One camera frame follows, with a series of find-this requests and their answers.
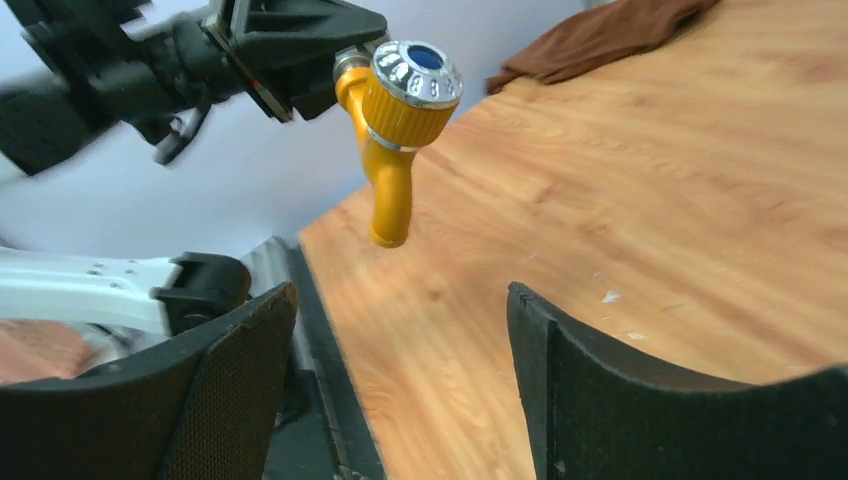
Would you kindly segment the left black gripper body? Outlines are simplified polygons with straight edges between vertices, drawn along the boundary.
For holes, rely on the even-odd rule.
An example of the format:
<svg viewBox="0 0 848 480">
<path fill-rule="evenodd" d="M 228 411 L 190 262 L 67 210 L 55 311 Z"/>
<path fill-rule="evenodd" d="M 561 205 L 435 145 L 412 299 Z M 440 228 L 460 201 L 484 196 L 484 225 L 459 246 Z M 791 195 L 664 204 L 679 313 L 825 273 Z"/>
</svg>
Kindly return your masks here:
<svg viewBox="0 0 848 480">
<path fill-rule="evenodd" d="M 209 1 L 210 12 L 201 26 L 224 52 L 252 100 L 269 118 L 286 123 L 293 119 L 293 109 L 270 87 L 266 79 L 270 67 L 248 59 L 248 20 L 259 5 L 259 1 Z"/>
</svg>

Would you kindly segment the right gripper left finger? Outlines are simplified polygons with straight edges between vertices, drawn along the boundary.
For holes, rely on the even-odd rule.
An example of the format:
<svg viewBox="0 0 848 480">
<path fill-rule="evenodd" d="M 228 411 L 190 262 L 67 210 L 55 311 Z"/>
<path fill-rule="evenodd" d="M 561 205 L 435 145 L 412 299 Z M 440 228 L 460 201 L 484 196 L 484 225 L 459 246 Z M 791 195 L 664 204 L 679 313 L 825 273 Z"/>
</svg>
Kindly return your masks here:
<svg viewBox="0 0 848 480">
<path fill-rule="evenodd" d="M 258 479 L 297 293 L 236 310 L 69 380 L 1 390 L 5 479 Z"/>
</svg>

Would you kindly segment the yellow brass water faucet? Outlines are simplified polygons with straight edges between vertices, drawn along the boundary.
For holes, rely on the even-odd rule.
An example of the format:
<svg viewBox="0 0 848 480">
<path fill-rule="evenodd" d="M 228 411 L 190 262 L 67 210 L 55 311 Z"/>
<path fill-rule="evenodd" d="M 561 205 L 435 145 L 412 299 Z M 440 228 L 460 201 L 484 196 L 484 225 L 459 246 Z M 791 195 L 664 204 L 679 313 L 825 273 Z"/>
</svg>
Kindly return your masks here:
<svg viewBox="0 0 848 480">
<path fill-rule="evenodd" d="M 372 241 L 384 248 L 405 243 L 413 205 L 412 164 L 456 111 L 462 76 L 436 46 L 389 40 L 336 54 L 338 104 L 350 116 L 365 176 L 372 187 Z"/>
</svg>

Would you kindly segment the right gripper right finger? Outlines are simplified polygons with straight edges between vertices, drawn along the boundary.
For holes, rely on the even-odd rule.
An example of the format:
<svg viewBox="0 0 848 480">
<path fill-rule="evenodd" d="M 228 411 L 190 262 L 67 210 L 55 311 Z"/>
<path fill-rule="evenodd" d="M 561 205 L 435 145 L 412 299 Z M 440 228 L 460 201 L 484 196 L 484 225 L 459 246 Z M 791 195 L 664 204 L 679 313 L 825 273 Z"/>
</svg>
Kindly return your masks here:
<svg viewBox="0 0 848 480">
<path fill-rule="evenodd" d="M 843 479 L 847 370 L 755 386 L 586 325 L 514 282 L 506 317 L 540 479 Z"/>
</svg>

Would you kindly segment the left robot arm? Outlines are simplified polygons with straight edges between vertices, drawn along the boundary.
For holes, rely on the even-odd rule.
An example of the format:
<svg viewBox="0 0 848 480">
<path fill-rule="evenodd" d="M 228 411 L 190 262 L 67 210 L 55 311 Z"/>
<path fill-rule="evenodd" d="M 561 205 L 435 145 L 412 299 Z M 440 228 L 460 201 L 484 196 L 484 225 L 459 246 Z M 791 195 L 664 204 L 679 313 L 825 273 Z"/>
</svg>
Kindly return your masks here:
<svg viewBox="0 0 848 480">
<path fill-rule="evenodd" d="M 127 255 L 286 238 L 360 186 L 338 51 L 386 18 L 346 1 L 211 1 L 136 32 L 138 1 L 5 1 L 42 66 L 1 59 L 1 197 L 19 242 Z"/>
</svg>

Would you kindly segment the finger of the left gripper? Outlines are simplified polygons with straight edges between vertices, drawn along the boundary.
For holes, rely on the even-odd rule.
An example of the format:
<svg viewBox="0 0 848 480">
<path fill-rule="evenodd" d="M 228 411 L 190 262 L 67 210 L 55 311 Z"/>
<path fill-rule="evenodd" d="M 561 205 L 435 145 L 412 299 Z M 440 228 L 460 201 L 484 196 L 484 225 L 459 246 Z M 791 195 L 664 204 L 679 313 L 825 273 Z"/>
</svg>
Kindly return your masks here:
<svg viewBox="0 0 848 480">
<path fill-rule="evenodd" d="M 336 81 L 344 72 L 370 63 L 371 56 L 365 51 L 347 49 L 283 68 L 275 86 L 286 107 L 304 120 L 312 120 L 337 103 Z"/>
<path fill-rule="evenodd" d="M 248 59 L 270 70 L 383 36 L 386 18 L 346 1 L 259 1 L 248 20 Z"/>
</svg>

